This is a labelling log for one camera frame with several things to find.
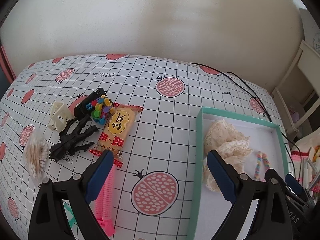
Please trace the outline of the pink hair comb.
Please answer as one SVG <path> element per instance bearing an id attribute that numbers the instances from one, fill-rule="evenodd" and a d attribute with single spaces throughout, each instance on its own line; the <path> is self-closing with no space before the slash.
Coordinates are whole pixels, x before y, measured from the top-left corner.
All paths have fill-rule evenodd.
<path id="1" fill-rule="evenodd" d="M 103 184 L 103 187 L 100 190 L 97 199 L 95 200 L 94 215 L 109 238 L 116 233 L 112 222 L 112 198 L 116 167 L 121 168 L 122 165 L 123 162 L 118 159 L 113 161 L 113 166 Z"/>

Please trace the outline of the cotton swab bundle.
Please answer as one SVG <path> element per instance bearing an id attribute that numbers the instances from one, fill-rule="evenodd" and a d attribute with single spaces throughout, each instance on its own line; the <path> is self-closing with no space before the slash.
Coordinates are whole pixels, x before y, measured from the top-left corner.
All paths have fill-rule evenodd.
<path id="1" fill-rule="evenodd" d="M 49 155 L 49 146 L 39 129 L 35 129 L 23 150 L 24 162 L 35 186 L 43 179 L 44 169 Z"/>

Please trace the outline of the black hair claw clip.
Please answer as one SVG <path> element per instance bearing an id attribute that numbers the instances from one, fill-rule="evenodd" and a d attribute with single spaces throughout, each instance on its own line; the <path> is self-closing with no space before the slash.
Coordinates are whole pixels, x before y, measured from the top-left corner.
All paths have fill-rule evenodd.
<path id="1" fill-rule="evenodd" d="M 77 118 L 67 121 L 66 127 L 59 133 L 60 142 L 52 145 L 49 149 L 49 159 L 53 159 L 55 162 L 57 162 L 61 160 L 66 154 L 73 156 L 76 152 L 81 150 L 86 151 L 94 145 L 94 142 L 90 142 L 77 146 L 78 143 L 84 141 L 93 133 L 98 132 L 99 129 L 94 125 L 82 132 L 82 129 L 86 126 L 87 122 L 91 121 L 90 116 L 87 114 L 79 121 L 73 131 L 69 133 L 69 129 L 76 122 L 76 120 Z"/>

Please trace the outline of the cream lace scrunchie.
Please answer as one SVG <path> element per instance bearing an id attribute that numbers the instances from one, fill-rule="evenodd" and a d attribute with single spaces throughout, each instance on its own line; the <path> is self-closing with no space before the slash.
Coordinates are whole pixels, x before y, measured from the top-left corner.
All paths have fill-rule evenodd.
<path id="1" fill-rule="evenodd" d="M 237 131 L 232 124 L 224 119 L 212 122 L 204 137 L 203 183 L 208 190 L 220 192 L 207 166 L 207 155 L 212 150 L 216 150 L 238 173 L 244 173 L 244 162 L 252 149 L 249 148 L 249 137 Z"/>

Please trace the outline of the orange snack packet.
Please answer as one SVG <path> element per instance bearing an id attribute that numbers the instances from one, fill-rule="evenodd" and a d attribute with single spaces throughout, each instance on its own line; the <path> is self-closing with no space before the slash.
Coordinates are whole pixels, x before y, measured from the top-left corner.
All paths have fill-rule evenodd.
<path id="1" fill-rule="evenodd" d="M 107 120 L 98 142 L 89 152 L 100 156 L 104 150 L 109 150 L 113 153 L 114 164 L 121 168 L 123 165 L 121 152 L 125 141 L 135 122 L 136 115 L 142 111 L 141 106 L 119 104 Z"/>

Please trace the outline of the cream hair claw clip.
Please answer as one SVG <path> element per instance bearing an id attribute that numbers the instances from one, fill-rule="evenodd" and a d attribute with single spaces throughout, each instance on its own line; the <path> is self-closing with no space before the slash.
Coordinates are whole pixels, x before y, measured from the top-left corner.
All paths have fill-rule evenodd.
<path id="1" fill-rule="evenodd" d="M 67 120 L 72 119 L 69 108 L 63 102 L 54 102 L 49 113 L 49 129 L 61 132 L 65 129 Z"/>

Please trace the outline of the colourful block toy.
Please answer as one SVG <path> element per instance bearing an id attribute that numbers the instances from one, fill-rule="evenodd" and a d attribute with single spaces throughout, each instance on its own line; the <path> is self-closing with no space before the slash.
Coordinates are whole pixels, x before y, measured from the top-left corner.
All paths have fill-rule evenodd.
<path id="1" fill-rule="evenodd" d="M 112 100 L 106 95 L 102 95 L 91 101 L 86 105 L 86 108 L 93 120 L 100 125 L 105 125 L 108 118 L 116 111 Z"/>

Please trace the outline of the pink striped cloth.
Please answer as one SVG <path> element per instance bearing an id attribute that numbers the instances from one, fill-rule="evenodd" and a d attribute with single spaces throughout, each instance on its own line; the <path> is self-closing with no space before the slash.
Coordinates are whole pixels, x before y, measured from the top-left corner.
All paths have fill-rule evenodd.
<path id="1" fill-rule="evenodd" d="M 303 166 L 303 161 L 308 159 L 309 154 L 305 152 L 299 152 L 299 151 L 292 151 L 291 152 L 291 159 L 293 161 L 293 166 L 294 166 L 294 173 L 295 173 L 295 178 L 299 181 L 302 182 L 303 179 L 303 171 L 304 171 L 304 166 Z"/>

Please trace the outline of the teal storage box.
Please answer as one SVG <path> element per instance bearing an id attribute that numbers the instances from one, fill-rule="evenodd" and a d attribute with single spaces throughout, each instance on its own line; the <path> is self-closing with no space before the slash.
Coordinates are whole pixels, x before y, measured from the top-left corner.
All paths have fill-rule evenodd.
<path id="1" fill-rule="evenodd" d="M 211 239 L 231 208 L 207 167 L 206 158 L 211 150 L 216 150 L 238 173 L 253 180 L 264 181 L 266 166 L 255 171 L 259 153 L 266 154 L 270 167 L 281 177 L 289 174 L 289 159 L 278 125 L 202 107 L 196 117 L 196 164 L 187 239 Z"/>

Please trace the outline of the pomegranate grid tablecloth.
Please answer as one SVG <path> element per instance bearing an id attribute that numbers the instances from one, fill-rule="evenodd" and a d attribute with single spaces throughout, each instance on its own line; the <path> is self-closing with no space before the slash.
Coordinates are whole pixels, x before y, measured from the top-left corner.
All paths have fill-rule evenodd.
<path id="1" fill-rule="evenodd" d="M 190 217 L 196 156 L 196 117 L 214 107 L 261 119 L 281 119 L 270 94 L 252 85 L 265 105 L 250 104 L 239 76 L 208 74 L 200 66 L 160 57 L 93 54 L 55 58 L 27 66 L 1 99 L 1 211 L 20 239 L 27 239 L 38 188 L 25 166 L 23 149 L 32 129 L 48 145 L 59 141 L 48 128 L 56 101 L 74 107 L 98 88 L 113 101 L 142 106 L 116 171 L 112 219 L 115 239 L 185 239 Z M 131 204 L 135 172 L 163 170 L 179 184 L 165 213 L 141 215 Z"/>

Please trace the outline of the white wooden furniture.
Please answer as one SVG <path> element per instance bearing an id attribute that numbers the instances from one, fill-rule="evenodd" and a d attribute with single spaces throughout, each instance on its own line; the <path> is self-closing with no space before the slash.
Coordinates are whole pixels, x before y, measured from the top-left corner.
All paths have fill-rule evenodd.
<path id="1" fill-rule="evenodd" d="M 305 103 L 319 95 L 319 53 L 305 41 L 299 48 L 280 83 L 272 91 L 285 132 L 289 138 L 300 133 L 300 126 L 319 108 L 319 99 L 308 109 Z"/>

